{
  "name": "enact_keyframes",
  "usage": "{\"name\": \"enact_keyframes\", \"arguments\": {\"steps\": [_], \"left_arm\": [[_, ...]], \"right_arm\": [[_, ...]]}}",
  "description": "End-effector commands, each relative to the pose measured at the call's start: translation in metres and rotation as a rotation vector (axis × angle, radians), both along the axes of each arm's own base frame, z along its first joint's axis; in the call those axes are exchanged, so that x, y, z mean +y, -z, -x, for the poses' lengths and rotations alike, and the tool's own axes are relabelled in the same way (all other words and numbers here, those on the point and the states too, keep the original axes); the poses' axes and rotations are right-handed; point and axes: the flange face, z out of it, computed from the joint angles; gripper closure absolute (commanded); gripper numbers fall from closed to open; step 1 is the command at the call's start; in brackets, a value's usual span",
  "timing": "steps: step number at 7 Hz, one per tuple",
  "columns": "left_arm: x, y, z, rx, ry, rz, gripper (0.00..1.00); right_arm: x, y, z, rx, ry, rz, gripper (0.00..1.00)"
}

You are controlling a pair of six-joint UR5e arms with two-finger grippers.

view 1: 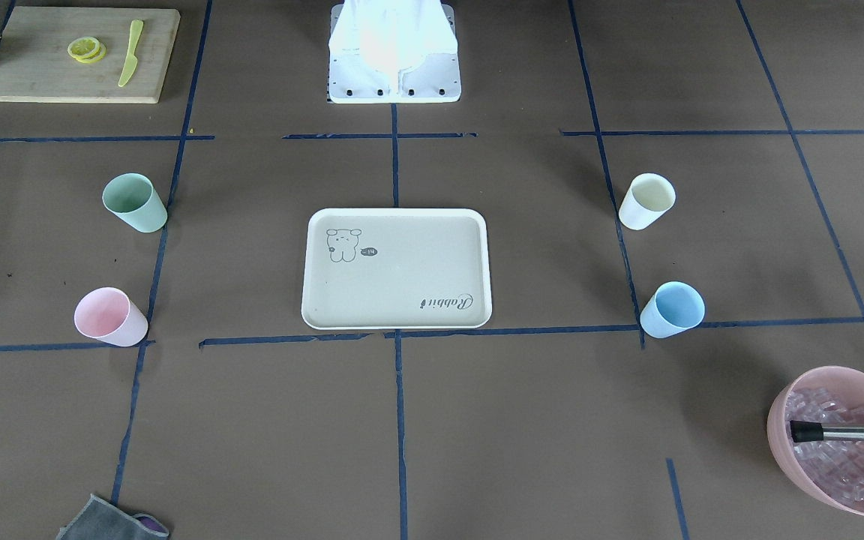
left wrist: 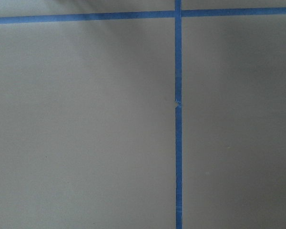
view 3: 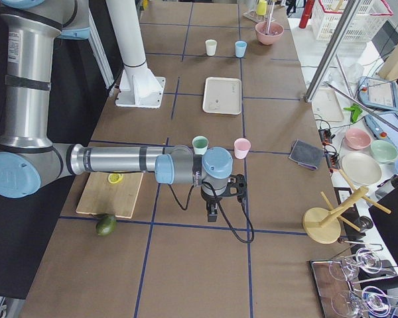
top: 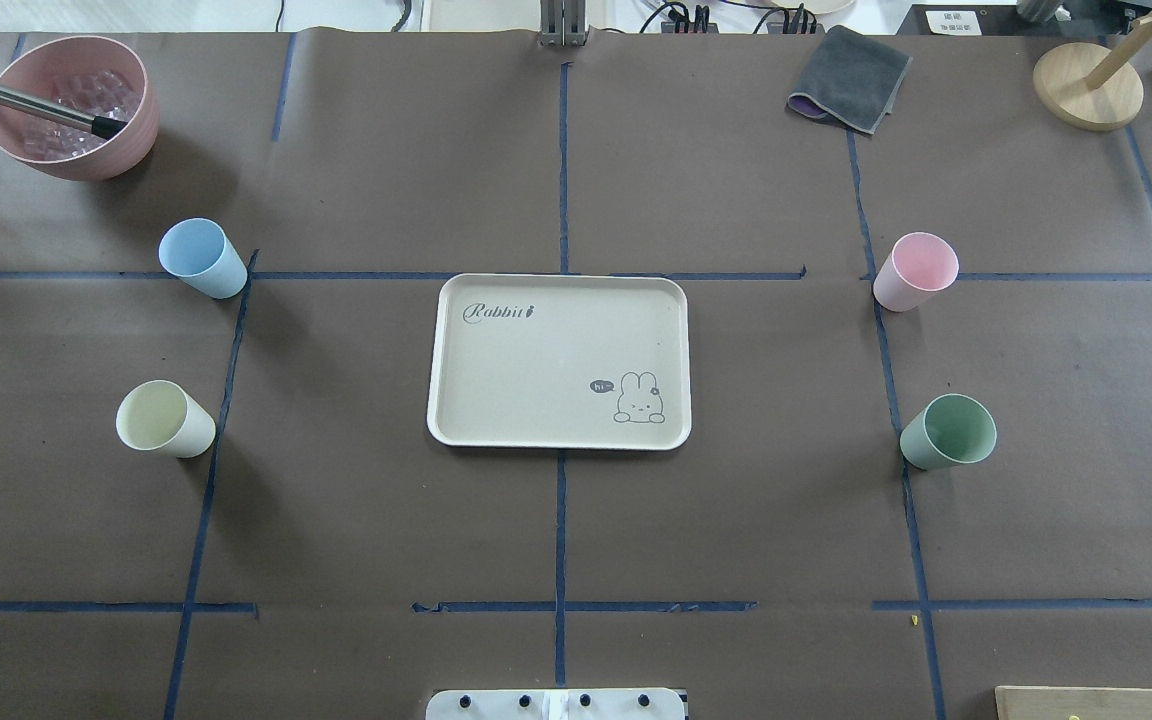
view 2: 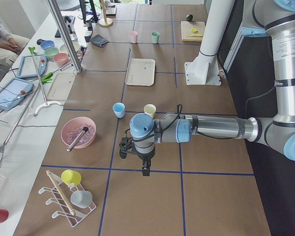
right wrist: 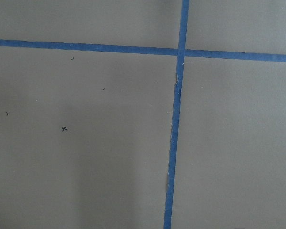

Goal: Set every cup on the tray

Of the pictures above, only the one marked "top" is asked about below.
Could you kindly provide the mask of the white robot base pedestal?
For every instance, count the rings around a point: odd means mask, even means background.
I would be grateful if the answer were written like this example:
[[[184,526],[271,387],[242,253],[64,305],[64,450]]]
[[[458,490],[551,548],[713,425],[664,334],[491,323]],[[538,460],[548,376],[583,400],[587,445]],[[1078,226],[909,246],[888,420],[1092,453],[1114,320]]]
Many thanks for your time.
[[[440,691],[426,719],[685,719],[684,694],[664,687]]]

